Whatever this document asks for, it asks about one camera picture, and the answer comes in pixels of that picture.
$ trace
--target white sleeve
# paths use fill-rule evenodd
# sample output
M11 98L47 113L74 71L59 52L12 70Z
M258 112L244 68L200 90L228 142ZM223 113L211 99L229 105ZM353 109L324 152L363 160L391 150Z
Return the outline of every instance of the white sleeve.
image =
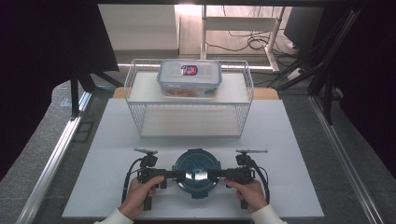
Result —
M108 216L105 220L101 222L95 222L94 224L133 224L134 222L123 215L118 208L114 210L114 212Z
M255 224L287 224L275 213L271 204L250 214Z

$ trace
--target black cable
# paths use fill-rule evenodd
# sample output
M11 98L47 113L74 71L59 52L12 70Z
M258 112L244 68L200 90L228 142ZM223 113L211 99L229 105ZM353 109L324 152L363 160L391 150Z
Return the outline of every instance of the black cable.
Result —
M250 38L247 39L247 43L252 49L264 49L268 44L268 40L269 40L269 37L266 37L266 36L253 36L252 35ZM262 44L262 42L264 42L265 45L262 44L260 47L254 48L253 46L251 46L251 43L256 42L256 41L261 44Z
M254 17L254 11L256 11L256 7L252 7L252 9L251 9L250 12L247 14L247 16L249 16L250 13L253 12L253 17Z
M260 17L260 11L262 11L262 7L259 7L259 12L257 13L257 17Z
M256 164L254 160L250 160L250 165L256 170L257 174L259 174L260 179L262 180L262 184L264 186L264 194L265 194L265 200L267 203L270 203L270 189L268 188L268 174L267 174L267 179L265 179L264 175L262 174L262 171L260 170L259 166Z
M274 78L274 80L272 80L268 85L267 88L270 88L272 86L273 83L275 83L276 81L279 81L283 76L287 75L288 72L290 72L292 69L297 68L298 66L300 66L300 64L302 63L301 60L296 60L294 61L289 67L287 67L281 74L279 74L279 76L277 76L276 78Z
M281 59L284 59L284 58L292 58L292 59L297 59L297 57L296 56L294 56L294 55L291 55L291 54L287 54L287 53L285 53L285 54L278 54L278 55L276 55L276 61L277 61L277 63L279 63L279 64L282 64L283 66L285 66L285 67L289 67L289 66L291 66L292 65L292 63L283 63L283 62L281 62Z
M125 198L126 198L126 194L128 193L129 178L131 177L131 174L133 174L134 172L140 170L140 169L138 169L138 170L135 170L135 171L132 172L132 169L134 168L134 165L135 165L138 161L142 161L142 158L135 160L135 161L132 163L131 167L129 168L128 173L126 173L125 181L124 181L124 187L123 187L123 190L122 190L122 200L121 200L121 203L123 203L123 201L124 201Z
M236 37L248 37L248 36L253 36L253 35L262 35L262 34L265 34L265 33L268 33L268 32L257 32L257 33L251 32L250 35L233 35L233 34L231 34L230 31L228 32L228 34L229 34L230 36L236 36Z
M258 86L258 85L261 85L261 84L263 84L263 83L270 82L270 81L271 81L271 80L265 80L265 81L253 83L253 86Z
M280 80L277 82L277 88L276 88L276 90L279 90L280 84L281 84L286 78L287 78L287 77L283 77L282 79L280 79Z
M226 48L224 48L224 47L222 47L222 46L208 44L207 42L206 42L206 44L207 44L208 46L210 46L210 47L219 48L219 49L225 49L225 50L229 50L229 51L241 51L241 50L246 49L247 47L249 47L249 45L246 45L246 46L244 46L244 47L241 48L241 49L226 49Z
M277 74L275 73L264 73L264 72L250 72L251 75L257 74L257 75L265 75L265 76L276 76Z
M340 18L340 20L334 25L334 27L330 30L330 32L322 39L320 40L320 42L318 44L316 44L312 49L310 49L309 51L306 52L299 52L298 54L293 54L292 56L297 57L300 60L303 61L308 61L311 59L315 59L318 57L318 55L325 49L326 44L328 43L328 41L337 33L337 31L341 28L341 22L343 20L345 20L347 17L347 15L343 16L342 18ZM283 52L279 45L277 44L277 42L275 42L275 44L277 45L277 47L279 48L280 51L277 51L276 49L274 49L274 55L275 56L281 56L281 54L285 54L288 55L287 53Z
M260 166L259 166L259 168L262 169L262 170L264 170L265 175L266 175L266 177L267 177L267 184L270 184L270 181L269 181L269 179L268 179L268 173L267 173L267 171L266 171L264 168L260 167Z
M275 42L277 48L279 49L279 50L273 49L274 55L277 55L277 56L286 55L286 56L290 56L293 58L297 58L297 54L289 54L289 53L283 52L282 49L280 48L280 46L277 44L277 42L276 41L274 41L274 42Z
M224 16L226 17L227 15L225 14L225 6L221 6L221 11L223 12Z

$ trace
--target plastic food container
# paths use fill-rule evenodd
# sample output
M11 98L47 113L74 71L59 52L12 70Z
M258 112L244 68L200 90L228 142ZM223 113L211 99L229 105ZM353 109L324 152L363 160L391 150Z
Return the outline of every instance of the plastic food container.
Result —
M214 97L221 83L221 64L204 60L164 60L157 80L165 96Z

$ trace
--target black curtain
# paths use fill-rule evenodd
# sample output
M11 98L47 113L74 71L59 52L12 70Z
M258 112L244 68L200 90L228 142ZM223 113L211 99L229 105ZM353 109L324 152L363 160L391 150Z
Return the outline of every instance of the black curtain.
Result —
M0 1L0 178L74 74L118 71L94 1Z
M367 1L331 69L347 117L396 177L395 9Z

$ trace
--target container lid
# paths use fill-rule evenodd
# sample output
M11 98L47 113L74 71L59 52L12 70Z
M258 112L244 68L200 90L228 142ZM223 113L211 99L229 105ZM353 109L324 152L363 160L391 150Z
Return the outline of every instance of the container lid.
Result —
M160 83L218 86L221 83L221 64L209 60L163 60L157 79Z
M208 192L219 182L218 178L208 179L207 170L220 170L220 162L201 148L189 149L177 159L173 168L186 171L186 179L176 180L176 182L182 189L190 193L193 199L207 197Z

